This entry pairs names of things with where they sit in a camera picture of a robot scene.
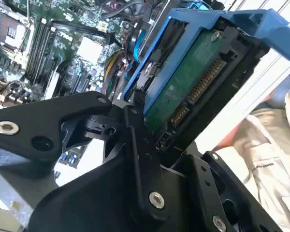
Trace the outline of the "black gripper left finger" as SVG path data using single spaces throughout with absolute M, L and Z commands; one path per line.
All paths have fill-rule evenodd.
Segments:
M 110 159 L 125 147 L 133 209 L 144 218 L 166 220 L 168 206 L 151 196 L 164 195 L 165 189 L 141 107 L 119 108 L 96 91 L 0 109 L 0 168 L 25 178 L 43 178 L 63 151 L 93 138 L 106 141 Z

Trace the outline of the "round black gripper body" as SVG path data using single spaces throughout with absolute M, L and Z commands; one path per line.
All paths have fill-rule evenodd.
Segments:
M 49 193 L 30 232 L 190 232 L 194 204 L 189 178 L 199 157 L 164 169 L 154 151 L 122 153 Z

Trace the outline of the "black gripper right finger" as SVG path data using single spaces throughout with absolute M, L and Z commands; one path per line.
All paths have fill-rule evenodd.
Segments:
M 279 232 L 220 156 L 169 148 L 159 153 L 171 207 L 161 232 Z

